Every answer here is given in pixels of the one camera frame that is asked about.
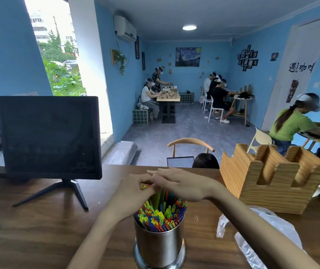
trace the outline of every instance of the green shirt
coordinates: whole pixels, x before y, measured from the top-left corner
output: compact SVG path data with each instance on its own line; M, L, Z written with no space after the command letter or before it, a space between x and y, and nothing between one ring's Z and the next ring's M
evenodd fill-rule
M277 115L275 121L280 117L287 109L283 109ZM316 128L317 126L299 111L294 111L292 115L284 122L281 129L276 132L276 122L274 122L269 135L276 140L292 141L294 134L297 132L305 132Z

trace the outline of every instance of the hanging plant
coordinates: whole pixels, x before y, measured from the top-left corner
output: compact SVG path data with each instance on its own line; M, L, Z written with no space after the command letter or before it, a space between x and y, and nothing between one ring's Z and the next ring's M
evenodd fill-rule
M115 50L115 59L117 62L120 62L120 74L124 75L125 71L125 62L128 60L122 52Z

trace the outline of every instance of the gray pants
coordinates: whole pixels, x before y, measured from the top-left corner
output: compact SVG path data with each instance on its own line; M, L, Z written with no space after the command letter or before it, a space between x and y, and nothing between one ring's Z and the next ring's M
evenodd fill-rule
M157 116L159 115L159 110L160 110L159 103L155 102L153 100L149 100L149 101L146 101L146 102L142 102L142 104L144 106L148 106L149 109L152 110L152 115L156 119Z

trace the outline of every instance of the white door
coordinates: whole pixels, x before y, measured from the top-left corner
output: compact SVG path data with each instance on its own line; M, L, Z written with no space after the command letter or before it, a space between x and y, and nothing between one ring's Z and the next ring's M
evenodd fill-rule
M320 56L320 20L291 29L261 130L269 131L278 113L306 93Z

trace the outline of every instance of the ceiling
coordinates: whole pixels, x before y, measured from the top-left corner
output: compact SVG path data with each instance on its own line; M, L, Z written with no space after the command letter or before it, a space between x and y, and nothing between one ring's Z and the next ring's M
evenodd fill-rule
M229 40L318 0L95 0L145 40ZM182 27L194 24L194 31Z

